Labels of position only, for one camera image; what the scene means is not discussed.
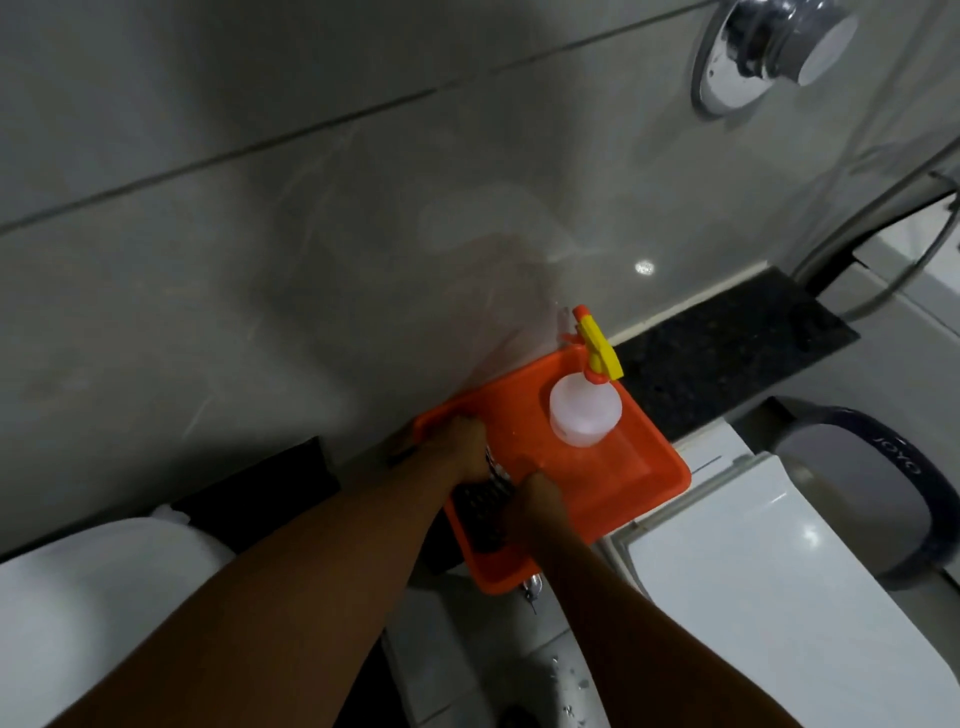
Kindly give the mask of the white spray bottle yellow trigger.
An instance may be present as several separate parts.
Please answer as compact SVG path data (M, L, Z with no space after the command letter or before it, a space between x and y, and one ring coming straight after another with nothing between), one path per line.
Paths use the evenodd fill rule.
M598 444L619 424L623 403L616 382L624 370L614 346L584 304L572 310L573 342L582 346L584 362L564 375L549 394L550 425L556 436L576 448Z

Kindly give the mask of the person's right forearm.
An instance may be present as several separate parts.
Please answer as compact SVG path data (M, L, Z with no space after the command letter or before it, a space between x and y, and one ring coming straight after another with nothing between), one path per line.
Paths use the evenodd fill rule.
M515 517L610 728L800 728L776 700L624 581L562 520Z

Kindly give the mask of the chrome wall flush valve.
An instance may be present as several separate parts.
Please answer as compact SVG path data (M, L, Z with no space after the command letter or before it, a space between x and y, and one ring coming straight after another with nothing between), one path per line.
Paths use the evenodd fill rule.
M694 60L692 106L718 119L748 108L778 82L809 87L837 64L858 27L837 0L723 0Z

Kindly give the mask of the person's left forearm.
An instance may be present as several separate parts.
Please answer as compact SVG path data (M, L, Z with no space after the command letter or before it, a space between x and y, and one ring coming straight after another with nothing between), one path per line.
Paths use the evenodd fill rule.
M466 477L420 452L271 534L49 728L333 728L426 532Z

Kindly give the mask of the person's left hand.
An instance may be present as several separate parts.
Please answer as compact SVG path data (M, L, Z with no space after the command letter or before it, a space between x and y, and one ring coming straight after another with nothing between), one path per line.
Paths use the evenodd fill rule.
M458 415L443 422L415 450L413 469L442 500L455 487L490 478L487 431L481 419Z

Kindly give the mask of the black scrub brush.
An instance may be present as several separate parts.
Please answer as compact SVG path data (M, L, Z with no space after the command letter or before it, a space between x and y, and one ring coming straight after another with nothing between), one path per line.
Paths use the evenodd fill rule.
M481 555L494 554L505 547L501 513L518 489L489 447L485 457L487 479L462 483L452 491L453 508L465 538L471 550Z

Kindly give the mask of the white toilet lid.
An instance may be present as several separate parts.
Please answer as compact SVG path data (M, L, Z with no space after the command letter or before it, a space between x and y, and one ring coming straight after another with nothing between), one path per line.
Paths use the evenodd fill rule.
M960 682L790 481L724 420L681 495L600 540L621 577L803 728L960 728Z

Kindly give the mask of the person's right hand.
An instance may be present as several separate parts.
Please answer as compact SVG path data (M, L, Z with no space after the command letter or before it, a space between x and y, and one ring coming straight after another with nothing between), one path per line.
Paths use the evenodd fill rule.
M502 525L501 528L509 542L522 548L534 561L541 562L576 543L579 538L571 524L560 488L542 471L535 473L542 473L542 510L537 523L531 528L503 528Z

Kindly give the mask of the dark blue rimmed bucket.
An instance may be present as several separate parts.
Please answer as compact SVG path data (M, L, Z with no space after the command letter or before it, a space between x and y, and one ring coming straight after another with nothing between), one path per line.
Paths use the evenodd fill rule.
M795 488L888 592L942 572L960 554L960 491L916 445L843 406L767 397L770 453Z

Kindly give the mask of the orange plastic tray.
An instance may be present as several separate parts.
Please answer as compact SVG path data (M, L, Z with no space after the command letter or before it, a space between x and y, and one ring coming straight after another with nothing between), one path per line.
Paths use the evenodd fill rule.
M591 545L687 491L691 472L619 382L622 417L603 440L575 447L555 435L549 393L585 362L583 346L566 346L457 394L413 419L414 442L452 416L480 419L494 460L513 483L544 473L558 486L572 527Z

